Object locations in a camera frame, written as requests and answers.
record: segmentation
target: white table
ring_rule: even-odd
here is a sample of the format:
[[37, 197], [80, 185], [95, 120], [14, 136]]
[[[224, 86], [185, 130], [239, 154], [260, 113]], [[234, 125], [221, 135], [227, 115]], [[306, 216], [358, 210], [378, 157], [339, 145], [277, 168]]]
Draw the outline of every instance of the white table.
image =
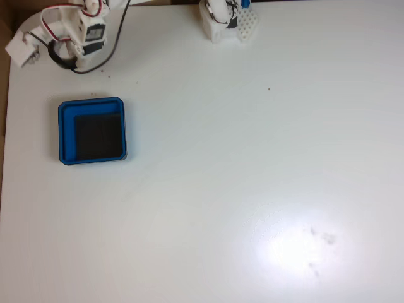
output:
[[[404, 3], [382, 2], [254, 4], [243, 46], [196, 6], [131, 8], [103, 71], [12, 65], [0, 302], [403, 302]], [[64, 166], [57, 106], [104, 96], [128, 158]]]

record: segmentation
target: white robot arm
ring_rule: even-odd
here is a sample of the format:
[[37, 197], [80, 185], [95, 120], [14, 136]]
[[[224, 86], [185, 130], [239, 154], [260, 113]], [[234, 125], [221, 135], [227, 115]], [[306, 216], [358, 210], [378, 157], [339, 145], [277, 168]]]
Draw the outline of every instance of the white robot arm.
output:
[[[44, 44], [48, 47], [49, 55], [58, 65], [77, 72], [76, 69], [86, 68], [91, 58], [96, 56], [107, 43], [105, 30], [107, 24], [104, 17], [110, 10], [123, 7], [126, 14], [130, 4], [147, 1], [149, 0], [70, 0], [66, 4], [50, 6], [40, 14], [41, 26], [27, 33], [17, 32], [6, 50], [17, 65], [23, 66], [26, 62], [34, 62], [38, 59], [38, 46]], [[230, 7], [237, 5], [235, 0], [201, 0], [201, 3], [212, 22], [219, 28], [234, 27], [232, 25], [234, 14], [229, 14], [229, 5]], [[46, 19], [50, 11], [58, 13], [58, 20], [47, 23]], [[60, 55], [63, 44], [66, 44], [68, 58], [62, 58]]]

